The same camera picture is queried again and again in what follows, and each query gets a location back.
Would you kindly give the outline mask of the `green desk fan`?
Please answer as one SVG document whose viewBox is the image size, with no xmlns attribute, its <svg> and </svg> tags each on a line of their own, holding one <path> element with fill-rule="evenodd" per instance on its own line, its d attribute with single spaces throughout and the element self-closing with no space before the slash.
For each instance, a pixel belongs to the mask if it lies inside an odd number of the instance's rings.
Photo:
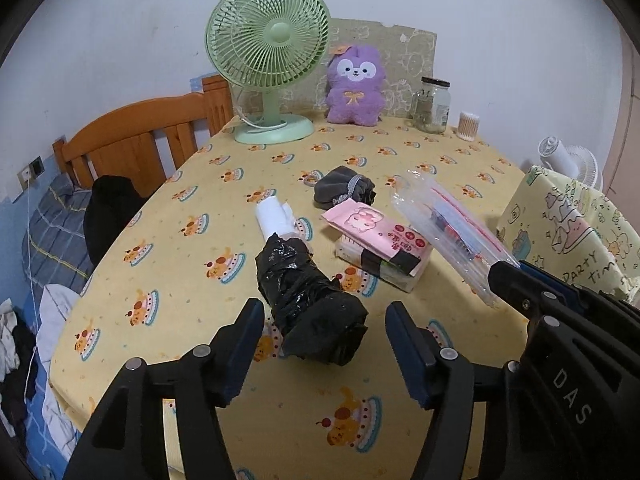
<svg viewBox="0 0 640 480">
<path fill-rule="evenodd" d="M 236 142 L 283 144 L 314 132 L 311 120 L 281 112 L 279 91 L 309 76 L 329 45 L 324 0 L 220 0 L 207 21 L 205 47 L 229 84 L 262 96 L 262 112 L 239 112 Z"/>
</svg>

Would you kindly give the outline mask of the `clear plastic zip bag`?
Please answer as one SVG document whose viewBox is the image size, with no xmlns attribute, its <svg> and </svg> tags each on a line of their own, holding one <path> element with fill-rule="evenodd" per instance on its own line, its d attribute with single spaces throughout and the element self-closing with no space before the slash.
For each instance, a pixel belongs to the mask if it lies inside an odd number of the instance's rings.
<svg viewBox="0 0 640 480">
<path fill-rule="evenodd" d="M 409 170 L 392 203 L 485 304 L 498 300 L 489 287 L 489 270 L 499 261 L 517 268 L 518 260 L 433 176 Z"/>
</svg>

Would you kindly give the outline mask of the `yellow cartoon storage box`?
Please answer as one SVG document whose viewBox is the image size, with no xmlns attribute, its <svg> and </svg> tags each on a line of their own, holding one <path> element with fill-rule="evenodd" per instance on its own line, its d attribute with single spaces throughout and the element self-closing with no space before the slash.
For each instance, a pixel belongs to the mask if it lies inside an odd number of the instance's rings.
<svg viewBox="0 0 640 480">
<path fill-rule="evenodd" d="M 533 166 L 497 223 L 515 259 L 560 281 L 639 303 L 639 234 L 600 191 Z"/>
</svg>

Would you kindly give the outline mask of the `grey drawstring pouch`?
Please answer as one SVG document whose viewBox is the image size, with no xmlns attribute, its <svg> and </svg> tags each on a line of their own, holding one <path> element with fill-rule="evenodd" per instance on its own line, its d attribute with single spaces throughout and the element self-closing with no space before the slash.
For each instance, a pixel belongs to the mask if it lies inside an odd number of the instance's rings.
<svg viewBox="0 0 640 480">
<path fill-rule="evenodd" d="M 314 203 L 323 210 L 329 210 L 349 198 L 371 206 L 375 195 L 375 184 L 346 166 L 334 168 L 314 186 Z"/>
</svg>

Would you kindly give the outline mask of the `black plastic bag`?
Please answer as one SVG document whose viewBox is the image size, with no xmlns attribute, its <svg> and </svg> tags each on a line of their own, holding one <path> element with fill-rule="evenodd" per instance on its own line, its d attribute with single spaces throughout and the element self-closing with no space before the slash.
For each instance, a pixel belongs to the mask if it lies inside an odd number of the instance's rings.
<svg viewBox="0 0 640 480">
<path fill-rule="evenodd" d="M 271 235 L 256 270 L 285 356 L 339 366 L 352 360 L 367 333 L 368 310 L 321 272 L 303 240 Z"/>
</svg>

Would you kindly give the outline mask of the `white standing fan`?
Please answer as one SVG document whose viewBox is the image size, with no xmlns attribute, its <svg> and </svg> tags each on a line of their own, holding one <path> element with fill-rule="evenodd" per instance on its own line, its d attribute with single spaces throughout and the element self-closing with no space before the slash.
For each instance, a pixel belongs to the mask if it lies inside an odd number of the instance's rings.
<svg viewBox="0 0 640 480">
<path fill-rule="evenodd" d="M 565 145 L 556 136 L 546 136 L 538 144 L 541 163 L 598 191 L 603 188 L 602 172 L 596 156 L 580 145 Z"/>
</svg>

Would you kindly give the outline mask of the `wooden bed headboard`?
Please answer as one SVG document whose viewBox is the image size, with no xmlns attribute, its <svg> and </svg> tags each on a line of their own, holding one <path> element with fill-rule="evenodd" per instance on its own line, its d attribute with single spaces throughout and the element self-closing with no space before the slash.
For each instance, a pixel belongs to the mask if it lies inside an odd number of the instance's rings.
<svg viewBox="0 0 640 480">
<path fill-rule="evenodd" d="M 58 168 L 81 188 L 96 178 L 121 176 L 142 196 L 152 195 L 168 178 L 154 134 L 163 133 L 174 165 L 196 151 L 194 124 L 207 122 L 214 136 L 233 117 L 232 95 L 223 76 L 203 79 L 200 91 L 135 102 L 96 118 L 72 140 L 57 140 L 52 150 Z"/>
</svg>

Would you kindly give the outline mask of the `black chair back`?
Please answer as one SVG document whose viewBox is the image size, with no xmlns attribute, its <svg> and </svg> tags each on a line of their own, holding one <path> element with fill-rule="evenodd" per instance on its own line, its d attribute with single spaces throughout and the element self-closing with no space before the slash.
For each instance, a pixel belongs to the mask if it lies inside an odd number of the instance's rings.
<svg viewBox="0 0 640 480">
<path fill-rule="evenodd" d="M 145 202 L 126 177 L 102 176 L 94 181 L 84 217 L 84 237 L 94 266 Z"/>
</svg>

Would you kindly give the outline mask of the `wall power outlet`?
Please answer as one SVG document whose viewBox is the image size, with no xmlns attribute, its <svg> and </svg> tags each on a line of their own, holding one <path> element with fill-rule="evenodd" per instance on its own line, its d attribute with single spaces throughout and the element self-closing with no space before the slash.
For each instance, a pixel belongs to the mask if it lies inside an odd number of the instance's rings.
<svg viewBox="0 0 640 480">
<path fill-rule="evenodd" d="M 26 167 L 17 174 L 23 191 L 27 190 L 44 173 L 44 163 L 40 156 L 33 159 Z"/>
</svg>

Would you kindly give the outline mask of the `purple plush toy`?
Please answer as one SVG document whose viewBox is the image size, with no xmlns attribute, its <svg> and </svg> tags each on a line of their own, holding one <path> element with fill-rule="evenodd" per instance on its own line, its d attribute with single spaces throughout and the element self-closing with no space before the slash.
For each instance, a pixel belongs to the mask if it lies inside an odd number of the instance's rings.
<svg viewBox="0 0 640 480">
<path fill-rule="evenodd" d="M 370 44 L 339 48 L 326 72 L 326 119 L 332 124 L 374 127 L 385 106 L 385 68 Z"/>
</svg>

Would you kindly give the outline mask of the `glass jar with lid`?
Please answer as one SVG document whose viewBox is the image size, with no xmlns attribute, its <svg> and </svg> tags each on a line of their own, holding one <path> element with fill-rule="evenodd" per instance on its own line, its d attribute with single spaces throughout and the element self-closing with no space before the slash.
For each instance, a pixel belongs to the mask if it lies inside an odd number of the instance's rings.
<svg viewBox="0 0 640 480">
<path fill-rule="evenodd" d="M 410 116 L 413 125 L 426 133 L 444 133 L 449 118 L 450 82 L 422 77 L 421 87 L 412 95 Z"/>
</svg>

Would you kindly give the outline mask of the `pink tissue pack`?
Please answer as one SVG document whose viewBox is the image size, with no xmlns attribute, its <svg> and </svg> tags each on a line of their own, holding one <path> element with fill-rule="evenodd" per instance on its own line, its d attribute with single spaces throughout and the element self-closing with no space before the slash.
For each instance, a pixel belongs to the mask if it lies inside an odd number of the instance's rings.
<svg viewBox="0 0 640 480">
<path fill-rule="evenodd" d="M 431 258 L 432 245 L 410 226 L 348 198 L 321 218 L 341 233 L 337 258 L 403 292 L 412 292 Z"/>
</svg>

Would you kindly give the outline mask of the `white clothes on bed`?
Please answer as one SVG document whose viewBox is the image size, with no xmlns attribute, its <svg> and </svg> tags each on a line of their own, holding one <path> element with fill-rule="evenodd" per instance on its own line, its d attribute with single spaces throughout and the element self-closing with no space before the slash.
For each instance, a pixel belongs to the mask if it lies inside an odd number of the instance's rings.
<svg viewBox="0 0 640 480">
<path fill-rule="evenodd" d="M 27 430 L 36 426 L 40 450 L 65 464 L 73 454 L 77 431 L 49 385 L 53 353 L 77 292 L 60 284 L 44 286 L 29 326 L 11 299 L 1 304 L 1 426 L 21 450 L 28 451 Z"/>
</svg>

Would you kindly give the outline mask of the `blue plaid pillow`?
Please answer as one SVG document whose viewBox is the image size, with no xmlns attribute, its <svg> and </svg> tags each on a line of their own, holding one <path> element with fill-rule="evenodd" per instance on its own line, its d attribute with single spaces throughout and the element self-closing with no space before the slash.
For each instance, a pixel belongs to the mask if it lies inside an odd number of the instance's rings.
<svg viewBox="0 0 640 480">
<path fill-rule="evenodd" d="M 23 270 L 35 302 L 44 286 L 62 285 L 81 292 L 93 271 L 84 237 L 91 192 L 59 174 L 32 210 L 23 238 Z"/>
</svg>

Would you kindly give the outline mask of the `white cloth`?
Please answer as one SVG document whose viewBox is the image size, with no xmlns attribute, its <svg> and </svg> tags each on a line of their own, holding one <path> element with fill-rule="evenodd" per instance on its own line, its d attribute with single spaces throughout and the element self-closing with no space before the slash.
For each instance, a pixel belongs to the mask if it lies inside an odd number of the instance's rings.
<svg viewBox="0 0 640 480">
<path fill-rule="evenodd" d="M 282 204 L 277 196 L 264 198 L 256 205 L 255 216 L 265 240 L 277 234 L 280 237 L 297 232 L 296 219 L 288 203 Z"/>
</svg>

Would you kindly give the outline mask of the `beige door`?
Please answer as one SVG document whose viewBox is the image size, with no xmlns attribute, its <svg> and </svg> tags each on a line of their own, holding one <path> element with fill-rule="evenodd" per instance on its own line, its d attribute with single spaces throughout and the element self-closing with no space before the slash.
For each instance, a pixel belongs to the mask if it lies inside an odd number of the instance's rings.
<svg viewBox="0 0 640 480">
<path fill-rule="evenodd" d="M 603 171 L 603 191 L 639 231 L 639 52 L 623 29 L 620 39 L 622 92 L 613 141 Z"/>
</svg>

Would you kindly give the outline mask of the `cotton swab container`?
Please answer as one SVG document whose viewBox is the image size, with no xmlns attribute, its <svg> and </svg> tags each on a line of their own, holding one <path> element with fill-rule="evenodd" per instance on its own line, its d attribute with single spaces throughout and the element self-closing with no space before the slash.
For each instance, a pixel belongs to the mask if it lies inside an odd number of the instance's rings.
<svg viewBox="0 0 640 480">
<path fill-rule="evenodd" d="M 473 142 L 477 137 L 479 126 L 480 116 L 468 112 L 461 112 L 456 135 L 466 142 Z"/>
</svg>

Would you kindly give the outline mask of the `beige patterned board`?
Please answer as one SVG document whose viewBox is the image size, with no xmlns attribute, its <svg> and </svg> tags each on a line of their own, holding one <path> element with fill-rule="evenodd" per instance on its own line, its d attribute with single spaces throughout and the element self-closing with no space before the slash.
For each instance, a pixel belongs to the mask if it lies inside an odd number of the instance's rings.
<svg viewBox="0 0 640 480">
<path fill-rule="evenodd" d="M 386 79 L 382 93 L 385 98 L 383 114 L 409 115 L 411 95 L 418 90 L 423 77 L 433 75 L 437 36 L 427 30 L 380 22 L 332 18 L 330 43 L 326 55 L 306 78 L 280 89 L 278 97 L 283 113 L 306 113 L 326 110 L 326 69 L 332 53 L 346 44 L 370 44 L 378 48 Z"/>
</svg>

